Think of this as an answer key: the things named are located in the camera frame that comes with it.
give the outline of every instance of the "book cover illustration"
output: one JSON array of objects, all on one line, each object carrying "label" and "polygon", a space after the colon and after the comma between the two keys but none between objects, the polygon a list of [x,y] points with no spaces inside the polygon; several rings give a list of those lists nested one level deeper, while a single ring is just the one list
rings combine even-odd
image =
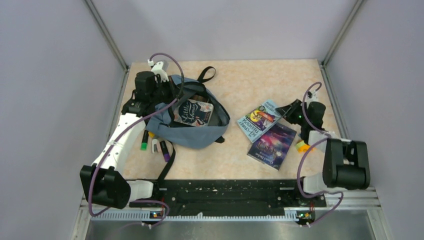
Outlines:
[{"label": "book cover illustration", "polygon": [[213,110],[211,103],[188,99],[174,110],[174,121],[194,127],[207,126]]},{"label": "book cover illustration", "polygon": [[295,136],[295,130],[277,123],[253,143],[247,155],[279,170]]},{"label": "book cover illustration", "polygon": [[276,111],[277,107],[275,102],[268,99],[237,121],[252,143],[280,120],[281,115]]}]

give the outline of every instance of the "purple marker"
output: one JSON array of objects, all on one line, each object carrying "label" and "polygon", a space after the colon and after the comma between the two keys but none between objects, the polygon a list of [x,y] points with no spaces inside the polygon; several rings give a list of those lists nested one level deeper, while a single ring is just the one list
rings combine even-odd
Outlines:
[{"label": "purple marker", "polygon": [[165,141],[160,141],[160,149],[162,149],[163,158],[165,159],[165,162],[168,162],[170,160],[170,153],[168,152],[167,143]]}]

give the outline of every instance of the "gray floor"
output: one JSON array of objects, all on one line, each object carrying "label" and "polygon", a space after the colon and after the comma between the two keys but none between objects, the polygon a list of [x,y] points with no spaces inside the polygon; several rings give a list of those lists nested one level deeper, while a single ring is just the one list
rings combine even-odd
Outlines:
[{"label": "gray floor", "polygon": [[336,211],[312,228],[292,222],[164,222],[152,230],[128,221],[91,221],[86,240],[374,240],[367,212]]}]

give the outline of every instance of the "purple book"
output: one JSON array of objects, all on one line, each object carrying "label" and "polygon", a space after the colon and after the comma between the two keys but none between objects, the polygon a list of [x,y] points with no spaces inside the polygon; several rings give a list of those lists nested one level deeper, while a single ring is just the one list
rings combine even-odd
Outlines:
[{"label": "purple book", "polygon": [[277,123],[253,143],[247,155],[279,170],[295,136],[295,130]]}]

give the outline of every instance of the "table surface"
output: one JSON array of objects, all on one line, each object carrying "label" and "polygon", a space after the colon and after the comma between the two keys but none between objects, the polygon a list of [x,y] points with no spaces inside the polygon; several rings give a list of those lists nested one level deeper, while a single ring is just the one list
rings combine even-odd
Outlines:
[{"label": "table surface", "polygon": [[[213,143],[203,149],[191,149],[175,145],[176,157],[166,179],[293,179],[302,153],[294,139],[279,170],[265,165],[249,156],[251,142],[237,125],[237,120],[252,109],[272,99],[278,106],[285,106],[295,99],[302,99],[305,90],[315,82],[322,82],[320,67],[316,59],[296,60],[232,60],[232,61],[183,61],[180,65],[186,78],[197,79],[207,66],[216,68],[215,77],[206,82],[206,87],[216,96],[231,117],[223,137],[224,143]],[[131,65],[123,94],[122,105],[135,89],[134,79],[141,71],[149,71],[147,63]],[[179,74],[173,63],[169,63],[169,75]],[[323,86],[318,92],[319,101],[326,106],[323,127],[339,135],[330,100]],[[280,123],[300,132],[300,126],[291,125],[281,119]],[[126,179],[156,179],[165,166],[161,153],[140,150],[141,133],[135,140],[125,164],[123,177]],[[324,153],[311,152],[301,171],[310,176],[322,171]]]}]

